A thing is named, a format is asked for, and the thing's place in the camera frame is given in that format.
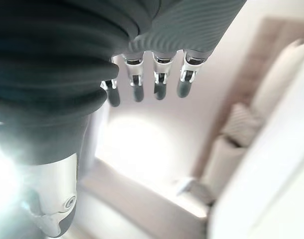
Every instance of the gray ribbed cover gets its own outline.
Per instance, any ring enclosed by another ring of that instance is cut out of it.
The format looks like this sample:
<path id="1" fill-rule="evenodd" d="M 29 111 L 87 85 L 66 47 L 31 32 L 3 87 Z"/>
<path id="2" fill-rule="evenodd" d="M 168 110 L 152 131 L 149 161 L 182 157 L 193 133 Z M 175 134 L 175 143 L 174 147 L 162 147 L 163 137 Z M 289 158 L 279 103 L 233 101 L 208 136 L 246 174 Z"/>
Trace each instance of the gray ribbed cover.
<path id="1" fill-rule="evenodd" d="M 180 49 L 213 50 L 246 0 L 183 0 L 154 20 L 152 29 L 135 38 L 128 52 Z"/>

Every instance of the robotic hand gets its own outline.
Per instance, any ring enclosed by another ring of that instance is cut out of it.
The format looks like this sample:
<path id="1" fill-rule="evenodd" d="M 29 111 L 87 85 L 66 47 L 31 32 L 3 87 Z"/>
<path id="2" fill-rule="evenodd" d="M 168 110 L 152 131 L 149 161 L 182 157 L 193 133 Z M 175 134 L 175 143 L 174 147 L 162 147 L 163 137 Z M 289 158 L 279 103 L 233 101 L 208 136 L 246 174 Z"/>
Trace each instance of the robotic hand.
<path id="1" fill-rule="evenodd" d="M 143 53 L 151 50 L 161 100 L 173 57 L 183 49 L 178 95 L 185 97 L 244 3 L 0 1 L 0 146 L 24 175 L 22 208 L 47 236 L 64 234 L 74 217 L 89 115 L 107 97 L 120 104 L 112 56 L 123 54 L 140 102 Z"/>

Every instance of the cushion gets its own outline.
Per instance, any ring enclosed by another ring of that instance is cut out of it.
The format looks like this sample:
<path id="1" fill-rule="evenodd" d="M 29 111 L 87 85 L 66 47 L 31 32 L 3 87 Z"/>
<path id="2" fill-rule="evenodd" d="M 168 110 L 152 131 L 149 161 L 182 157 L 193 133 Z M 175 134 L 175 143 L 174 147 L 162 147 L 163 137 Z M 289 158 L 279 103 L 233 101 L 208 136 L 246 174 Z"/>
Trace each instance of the cushion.
<path id="1" fill-rule="evenodd" d="M 300 42 L 297 40 L 282 50 L 253 98 L 251 108 L 264 119 L 273 112 L 304 60 L 304 44 Z"/>
<path id="2" fill-rule="evenodd" d="M 237 145 L 248 147 L 258 134 L 263 122 L 261 117 L 253 114 L 244 104 L 236 103 L 232 106 L 221 133 Z"/>
<path id="3" fill-rule="evenodd" d="M 215 140 L 201 178 L 201 183 L 210 190 L 214 199 L 218 198 L 227 185 L 245 152 L 246 148 L 236 147 L 223 135 Z"/>

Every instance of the white wall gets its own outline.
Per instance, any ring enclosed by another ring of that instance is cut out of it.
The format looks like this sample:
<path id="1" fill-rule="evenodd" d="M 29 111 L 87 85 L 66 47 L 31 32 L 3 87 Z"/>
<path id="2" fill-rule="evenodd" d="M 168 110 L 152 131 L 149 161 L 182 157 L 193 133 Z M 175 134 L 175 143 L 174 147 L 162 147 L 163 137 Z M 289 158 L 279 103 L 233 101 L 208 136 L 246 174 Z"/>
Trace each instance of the white wall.
<path id="1" fill-rule="evenodd" d="M 249 233 L 250 239 L 304 239 L 304 165 Z"/>
<path id="2" fill-rule="evenodd" d="M 119 63 L 118 86 L 121 105 L 111 109 L 110 120 L 128 116 L 148 119 L 148 123 L 169 136 L 166 142 L 162 143 L 162 153 L 155 156 L 158 161 L 164 163 L 162 170 L 167 171 L 167 175 L 161 180 L 163 183 L 170 184 L 174 179 L 190 173 L 257 27 L 265 16 L 304 19 L 304 0 L 248 0 L 203 66 L 193 83 L 190 95 L 185 99 L 180 99 L 176 94 L 182 60 L 181 52 L 175 57 L 172 74 L 168 80 L 167 96 L 162 101 L 156 100 L 153 96 L 154 79 L 150 53 L 145 54 L 144 59 L 145 98 L 141 103 L 134 102 L 124 64 Z M 144 134 L 143 131 L 133 132 L 133 135 L 138 140 L 142 137 L 150 137 L 152 149 L 146 148 L 144 149 L 146 153 L 135 157 L 136 160 L 151 160 L 149 154 L 151 150 L 157 150 L 157 139 Z M 117 143 L 120 147 L 135 148 L 135 141 L 135 138 L 129 136 L 128 141 Z M 116 147 L 109 149 L 109 146 L 106 146 L 98 156 L 108 161 L 109 158 L 118 156 L 115 154 L 115 149 Z M 123 156 L 125 159 L 134 157 L 131 152 L 124 153 Z"/>

